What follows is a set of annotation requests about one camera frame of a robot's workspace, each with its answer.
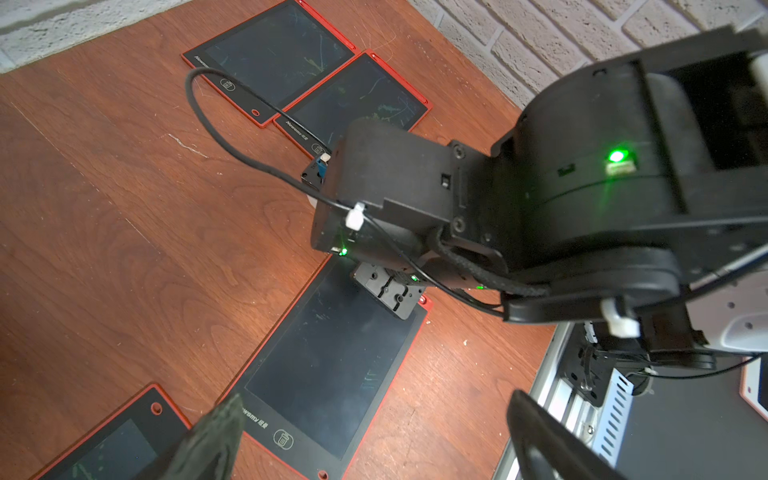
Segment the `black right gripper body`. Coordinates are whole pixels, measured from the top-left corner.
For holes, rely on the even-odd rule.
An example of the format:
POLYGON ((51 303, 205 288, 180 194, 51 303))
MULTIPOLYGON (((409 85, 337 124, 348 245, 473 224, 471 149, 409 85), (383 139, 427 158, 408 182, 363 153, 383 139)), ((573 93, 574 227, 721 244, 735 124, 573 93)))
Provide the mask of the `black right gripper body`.
MULTIPOLYGON (((468 272, 451 265, 437 253, 408 252, 409 257, 427 274, 453 290, 469 289, 479 282, 468 272)), ((432 286, 401 255, 380 239, 361 239, 350 243, 350 256, 359 261, 352 278, 400 319, 407 319, 432 286)))

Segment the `red tablet with green scribbles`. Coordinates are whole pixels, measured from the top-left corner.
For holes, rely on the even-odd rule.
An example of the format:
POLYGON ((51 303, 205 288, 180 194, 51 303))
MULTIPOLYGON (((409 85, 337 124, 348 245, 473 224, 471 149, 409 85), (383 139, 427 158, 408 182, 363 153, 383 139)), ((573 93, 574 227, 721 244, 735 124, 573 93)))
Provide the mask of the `red tablet with green scribbles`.
POLYGON ((366 50, 303 95, 274 124, 316 158, 332 153, 356 119, 380 120, 410 131, 432 109, 431 101, 379 55, 366 50))

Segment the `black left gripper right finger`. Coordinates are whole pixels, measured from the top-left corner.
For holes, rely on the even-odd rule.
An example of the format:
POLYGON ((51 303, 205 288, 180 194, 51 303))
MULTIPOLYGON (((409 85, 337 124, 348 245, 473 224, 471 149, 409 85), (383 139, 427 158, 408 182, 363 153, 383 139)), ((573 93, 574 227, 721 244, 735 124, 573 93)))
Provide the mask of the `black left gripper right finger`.
POLYGON ((506 419, 523 479, 623 479, 526 392, 512 393, 506 419))

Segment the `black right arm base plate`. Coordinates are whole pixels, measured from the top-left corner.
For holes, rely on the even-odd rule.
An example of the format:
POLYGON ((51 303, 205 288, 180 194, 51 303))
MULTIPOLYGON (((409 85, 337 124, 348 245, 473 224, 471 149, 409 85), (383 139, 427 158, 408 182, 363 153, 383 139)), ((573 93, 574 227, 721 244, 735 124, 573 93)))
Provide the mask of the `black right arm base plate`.
POLYGON ((616 361, 597 351, 583 334, 572 334, 560 357, 557 376, 596 408, 603 406, 616 361))

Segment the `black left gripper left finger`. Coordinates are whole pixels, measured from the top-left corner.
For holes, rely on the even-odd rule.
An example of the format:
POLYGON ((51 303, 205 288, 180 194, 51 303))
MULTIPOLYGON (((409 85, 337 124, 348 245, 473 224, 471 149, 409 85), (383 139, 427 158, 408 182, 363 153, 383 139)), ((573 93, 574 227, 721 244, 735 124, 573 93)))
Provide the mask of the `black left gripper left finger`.
POLYGON ((244 425, 241 396, 229 396, 135 479, 230 479, 244 425))

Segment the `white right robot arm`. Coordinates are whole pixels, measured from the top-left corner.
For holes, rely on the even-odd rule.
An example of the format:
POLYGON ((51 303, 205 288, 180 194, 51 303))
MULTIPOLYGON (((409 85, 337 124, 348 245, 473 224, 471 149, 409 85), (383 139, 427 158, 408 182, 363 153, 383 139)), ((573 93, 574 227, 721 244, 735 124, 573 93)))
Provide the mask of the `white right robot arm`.
POLYGON ((592 322, 647 350, 710 346, 692 284, 767 242, 767 36, 729 27, 539 93, 489 154, 352 122, 311 244, 450 288, 507 322, 592 322))

